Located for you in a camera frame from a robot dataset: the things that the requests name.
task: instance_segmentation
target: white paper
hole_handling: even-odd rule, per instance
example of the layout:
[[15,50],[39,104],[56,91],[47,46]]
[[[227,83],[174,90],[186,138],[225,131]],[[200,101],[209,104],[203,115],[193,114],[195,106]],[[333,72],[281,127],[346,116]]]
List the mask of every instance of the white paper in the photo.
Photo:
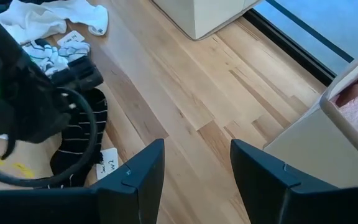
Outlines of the white paper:
[[96,165],[96,178],[101,180],[118,168],[118,153],[116,148],[102,150],[103,161]]
[[63,44],[70,42],[70,41],[82,42],[84,40],[85,40],[85,38],[79,32],[73,30],[73,31],[69,32],[66,36],[64,36],[63,38],[58,40],[57,44],[59,46],[62,46]]

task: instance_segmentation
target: black cable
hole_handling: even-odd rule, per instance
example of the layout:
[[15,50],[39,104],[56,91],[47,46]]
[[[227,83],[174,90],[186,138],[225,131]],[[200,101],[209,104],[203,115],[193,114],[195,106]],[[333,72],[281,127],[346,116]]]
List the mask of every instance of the black cable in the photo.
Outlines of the black cable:
[[12,154],[13,150],[15,149],[15,145],[16,145],[16,130],[13,127],[11,129],[11,132],[9,133],[6,150],[4,154],[1,156],[2,160],[6,159],[8,156]]
[[[83,153],[82,157],[76,164],[73,164],[71,167],[69,167],[67,170],[63,171],[61,174],[45,178],[45,179],[20,179],[17,177],[13,177],[7,174],[4,174],[0,172],[0,182],[10,185],[16,185],[20,187],[45,187],[47,185],[53,185],[57,184],[67,178],[70,178],[72,174],[79,171],[91,158],[93,151],[94,151],[94,145],[96,144],[96,137],[97,137],[97,126],[96,126],[96,118],[94,117],[92,108],[88,104],[88,102],[76,91],[67,89],[64,87],[59,87],[58,89],[62,90],[63,92],[66,92],[70,95],[73,95],[73,99],[76,104],[80,105],[84,112],[86,113],[88,119],[89,119],[89,126],[90,126],[90,132],[89,132],[89,141],[88,146]],[[14,147],[14,144],[8,144],[8,147],[6,149],[6,152],[11,151],[11,147]]]

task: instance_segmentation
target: white cabinet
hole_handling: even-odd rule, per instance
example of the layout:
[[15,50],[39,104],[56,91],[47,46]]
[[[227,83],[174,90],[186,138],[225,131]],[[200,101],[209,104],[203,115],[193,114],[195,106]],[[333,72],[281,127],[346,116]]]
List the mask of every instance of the white cabinet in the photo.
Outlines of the white cabinet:
[[152,0],[188,37],[206,37],[259,0]]

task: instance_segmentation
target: striped fabric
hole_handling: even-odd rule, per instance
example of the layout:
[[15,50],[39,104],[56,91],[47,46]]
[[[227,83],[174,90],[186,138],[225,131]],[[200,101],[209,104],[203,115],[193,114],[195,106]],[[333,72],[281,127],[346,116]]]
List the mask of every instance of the striped fabric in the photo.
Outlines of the striped fabric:
[[[46,188],[83,187],[86,176],[93,164],[102,160],[101,141],[107,121],[107,102],[103,93],[98,89],[92,89],[81,93],[88,101],[94,111],[98,126],[98,139],[95,145],[94,154],[90,161],[79,172],[71,175],[67,180],[54,186]],[[66,129],[62,131],[62,144],[52,156],[50,167],[54,175],[62,173],[75,164],[82,156],[90,136],[90,123],[86,113],[82,109],[75,108],[71,112],[71,120]]]

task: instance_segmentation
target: white cloth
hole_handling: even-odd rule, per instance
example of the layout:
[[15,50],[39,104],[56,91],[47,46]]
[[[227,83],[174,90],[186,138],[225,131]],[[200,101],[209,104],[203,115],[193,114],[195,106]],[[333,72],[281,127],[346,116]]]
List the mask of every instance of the white cloth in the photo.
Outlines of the white cloth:
[[88,55],[91,50],[91,46],[85,42],[71,41],[64,43],[60,47],[58,53],[59,56],[66,58],[69,62],[72,62],[84,55]]
[[44,2],[41,5],[13,0],[9,9],[0,13],[1,25],[20,44],[64,34],[65,19],[88,25],[93,35],[104,35],[108,12],[103,6],[91,6],[86,0]]
[[69,62],[87,55],[90,51],[90,45],[84,42],[67,42],[58,50],[50,45],[39,46],[32,41],[23,46],[23,49],[49,77],[55,72],[68,68]]

